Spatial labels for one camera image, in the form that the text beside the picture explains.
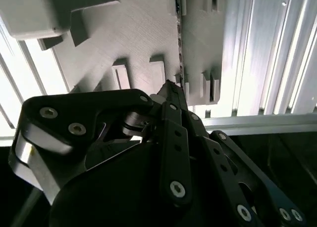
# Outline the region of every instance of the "bolt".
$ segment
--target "bolt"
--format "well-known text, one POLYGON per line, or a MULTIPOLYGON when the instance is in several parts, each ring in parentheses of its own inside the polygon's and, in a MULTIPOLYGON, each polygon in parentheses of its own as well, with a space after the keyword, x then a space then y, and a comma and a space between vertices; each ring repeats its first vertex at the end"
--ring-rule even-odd
POLYGON ((237 206, 237 211, 239 215, 242 217, 247 222, 250 222, 252 220, 250 211, 243 205, 238 205, 237 206))
POLYGON ((82 136, 86 133, 86 128, 80 123, 72 123, 68 126, 70 133, 76 136, 82 136))
POLYGON ((169 186, 170 190, 172 191, 173 195, 182 198, 185 196, 185 188, 184 186, 178 181, 172 181, 169 186))
POLYGON ((294 209, 292 209, 292 214, 298 221, 303 221, 303 217, 294 209))
POLYGON ((58 116, 58 112, 51 107, 43 107, 40 110, 40 115, 44 118, 53 119, 58 116))
POLYGON ((222 139, 222 140, 226 140, 227 137, 223 134, 223 133, 219 133, 219 137, 222 139))
POLYGON ((177 110, 177 107, 176 107, 175 105, 170 104, 169 106, 170 106, 170 108, 171 108, 171 109, 173 109, 173 110, 177 110))
POLYGON ((198 121, 199 120, 199 117, 196 115, 196 114, 192 114, 192 118, 195 120, 195 121, 198 121))
POLYGON ((291 216, 287 213, 287 211, 285 211, 283 208, 279 208, 279 212, 281 213, 282 217, 287 220, 290 221, 291 220, 291 216))
POLYGON ((144 102, 147 102, 147 101, 149 101, 146 97, 144 97, 144 96, 140 96, 140 99, 142 99, 144 102))

